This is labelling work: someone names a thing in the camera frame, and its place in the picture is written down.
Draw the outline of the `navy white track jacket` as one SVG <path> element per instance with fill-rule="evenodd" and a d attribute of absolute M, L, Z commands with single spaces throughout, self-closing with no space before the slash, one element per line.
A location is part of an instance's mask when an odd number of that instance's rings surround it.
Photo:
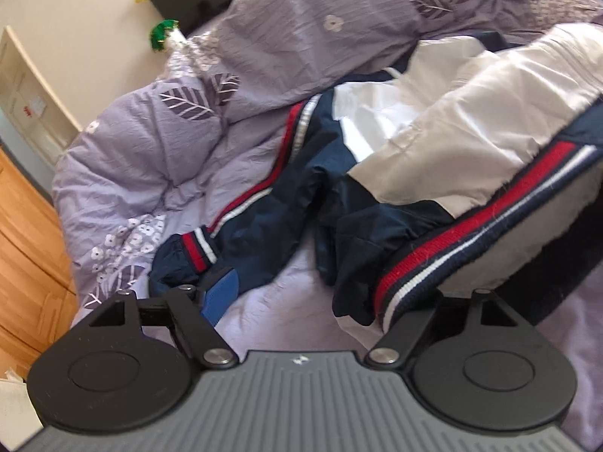
<path fill-rule="evenodd" d="M 601 99 L 594 23 L 497 52 L 423 41 L 405 69 L 296 105 L 271 174 L 166 240 L 151 293 L 222 267 L 238 296 L 266 286 L 311 226 L 339 326 L 371 345 L 416 297 L 494 289 L 574 224 L 602 184 Z"/>

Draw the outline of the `wooden wardrobe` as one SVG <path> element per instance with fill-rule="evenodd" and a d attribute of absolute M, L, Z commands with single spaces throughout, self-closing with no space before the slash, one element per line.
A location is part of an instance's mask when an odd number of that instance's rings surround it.
<path fill-rule="evenodd" d="M 54 208 L 6 154 L 0 182 L 1 371 L 27 377 L 78 301 Z"/>

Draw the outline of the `purple floral duvet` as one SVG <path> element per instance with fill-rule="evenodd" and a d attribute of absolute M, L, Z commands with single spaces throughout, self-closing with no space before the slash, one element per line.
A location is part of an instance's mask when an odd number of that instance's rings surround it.
<path fill-rule="evenodd" d="M 53 197 L 77 317 L 117 292 L 159 296 L 149 282 L 158 249 L 208 226 L 271 174 L 296 105 L 405 69 L 423 41 L 469 36 L 497 52 L 563 23 L 602 28 L 602 0 L 234 0 L 205 33 L 170 52 L 155 82 L 116 99 L 59 160 Z M 516 274 L 494 289 L 539 321 L 559 298 L 514 282 Z M 279 275 L 238 296 L 216 328 L 238 354 L 361 350 L 380 338 L 367 346 L 339 326 L 311 226 Z"/>

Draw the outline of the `white door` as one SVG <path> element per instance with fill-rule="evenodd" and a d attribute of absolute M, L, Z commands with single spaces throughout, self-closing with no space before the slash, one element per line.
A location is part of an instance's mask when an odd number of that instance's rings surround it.
<path fill-rule="evenodd" d="M 0 55 L 1 109 L 16 131 L 51 168 L 81 132 L 10 26 Z"/>

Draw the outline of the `green white plush toy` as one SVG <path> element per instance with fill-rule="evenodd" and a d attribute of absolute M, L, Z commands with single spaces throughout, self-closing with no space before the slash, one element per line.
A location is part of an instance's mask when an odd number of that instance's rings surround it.
<path fill-rule="evenodd" d="M 149 44 L 153 52 L 175 52 L 184 49 L 188 41 L 178 20 L 163 20 L 150 31 Z"/>

